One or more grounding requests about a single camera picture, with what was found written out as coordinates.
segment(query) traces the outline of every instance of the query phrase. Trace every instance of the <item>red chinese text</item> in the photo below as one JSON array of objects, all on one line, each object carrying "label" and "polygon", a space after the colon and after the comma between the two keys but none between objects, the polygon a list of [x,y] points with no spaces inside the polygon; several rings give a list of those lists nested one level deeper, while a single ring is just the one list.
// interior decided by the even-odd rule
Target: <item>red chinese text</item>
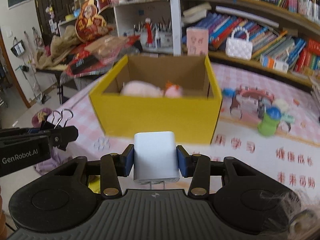
[{"label": "red chinese text", "polygon": [[288,152],[288,162],[294,163],[294,153]]},{"label": "red chinese text", "polygon": [[214,143],[225,146],[226,145],[226,136],[223,134],[217,134]]},{"label": "red chinese text", "polygon": [[282,171],[278,172],[278,181],[280,183],[284,183],[285,182],[285,174]]},{"label": "red chinese text", "polygon": [[303,156],[303,154],[299,154],[299,155],[298,155],[298,163],[304,165],[304,156]]},{"label": "red chinese text", "polygon": [[313,165],[311,157],[308,156],[308,165],[311,167]]},{"label": "red chinese text", "polygon": [[277,149],[276,153],[277,153],[277,155],[276,155],[277,158],[284,161],[285,151],[284,151],[283,147],[281,147],[280,149]]},{"label": "red chinese text", "polygon": [[300,186],[306,187],[306,176],[300,176]]},{"label": "red chinese text", "polygon": [[297,183],[296,175],[291,173],[289,175],[289,184],[292,185],[292,186],[295,186],[296,183]]},{"label": "red chinese text", "polygon": [[231,139],[231,145],[232,145],[232,148],[236,150],[241,147],[241,140],[239,138],[234,137]]},{"label": "red chinese text", "polygon": [[308,185],[309,185],[309,187],[311,187],[311,188],[315,188],[315,185],[316,185],[315,179],[312,178],[312,177],[309,177],[309,178],[308,178]]},{"label": "red chinese text", "polygon": [[221,158],[220,157],[213,157],[212,160],[214,162],[221,162]]},{"label": "red chinese text", "polygon": [[250,153],[254,153],[256,146],[253,142],[247,141],[247,151]]}]

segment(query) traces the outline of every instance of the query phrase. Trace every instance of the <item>purple cloth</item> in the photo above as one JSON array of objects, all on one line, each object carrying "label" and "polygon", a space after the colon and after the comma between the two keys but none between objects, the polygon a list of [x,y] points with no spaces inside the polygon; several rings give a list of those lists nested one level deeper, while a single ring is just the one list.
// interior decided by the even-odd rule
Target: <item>purple cloth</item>
[{"label": "purple cloth", "polygon": [[67,163],[72,159],[71,156],[69,157],[62,157],[58,152],[56,148],[53,148],[51,151],[51,158],[49,160],[46,160],[44,162],[40,162],[35,165],[35,170],[40,175],[44,175],[48,173],[49,171],[54,170],[55,168],[58,168],[59,166]]},{"label": "purple cloth", "polygon": [[[52,113],[52,110],[50,108],[45,107],[41,109],[39,112],[46,113],[48,117]],[[39,128],[41,126],[41,122],[39,122],[39,119],[38,119],[38,113],[36,113],[31,120],[34,128]],[[55,168],[58,168],[59,166],[67,163],[71,159],[72,159],[71,156],[63,157],[61,154],[59,154],[59,152],[57,152],[56,148],[53,148],[51,150],[51,158],[49,160],[36,164],[34,167],[35,167],[35,170],[40,175],[44,175],[49,171],[52,171]]]}]

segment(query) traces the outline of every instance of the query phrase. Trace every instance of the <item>pink card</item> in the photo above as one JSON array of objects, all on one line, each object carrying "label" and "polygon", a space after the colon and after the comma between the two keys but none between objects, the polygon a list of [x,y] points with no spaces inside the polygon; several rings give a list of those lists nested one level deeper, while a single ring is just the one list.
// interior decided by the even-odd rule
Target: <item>pink card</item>
[{"label": "pink card", "polygon": [[208,54],[209,31],[207,29],[187,28],[188,55]]}]

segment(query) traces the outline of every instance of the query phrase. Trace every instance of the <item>pink plush toy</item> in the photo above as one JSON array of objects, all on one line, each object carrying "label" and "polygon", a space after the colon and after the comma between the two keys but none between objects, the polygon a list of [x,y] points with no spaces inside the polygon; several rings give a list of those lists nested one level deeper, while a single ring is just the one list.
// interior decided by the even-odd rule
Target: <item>pink plush toy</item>
[{"label": "pink plush toy", "polygon": [[173,85],[171,83],[166,84],[167,90],[164,93],[166,98],[182,98],[183,88],[178,85]]},{"label": "pink plush toy", "polygon": [[144,97],[144,98],[161,98],[163,91],[152,84],[143,81],[130,81],[124,84],[121,90],[121,95],[131,97]]},{"label": "pink plush toy", "polygon": [[121,95],[131,96],[131,97],[150,97],[150,98],[181,98],[183,94],[182,87],[178,85],[173,85],[171,83],[166,84],[166,91],[164,93],[159,87],[156,87],[150,83],[143,81],[130,81],[127,84],[124,84]]}]

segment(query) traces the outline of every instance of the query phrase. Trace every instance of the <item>yellow box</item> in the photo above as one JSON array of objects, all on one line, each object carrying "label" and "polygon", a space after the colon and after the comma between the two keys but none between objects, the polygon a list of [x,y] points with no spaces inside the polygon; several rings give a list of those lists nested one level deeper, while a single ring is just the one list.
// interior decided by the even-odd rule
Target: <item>yellow box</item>
[{"label": "yellow box", "polygon": [[[120,95],[123,83],[140,80],[164,89],[180,85],[182,98]],[[124,56],[90,91],[100,125],[108,136],[133,138],[139,132],[172,131],[177,142],[209,144],[222,104],[208,56]]]}]

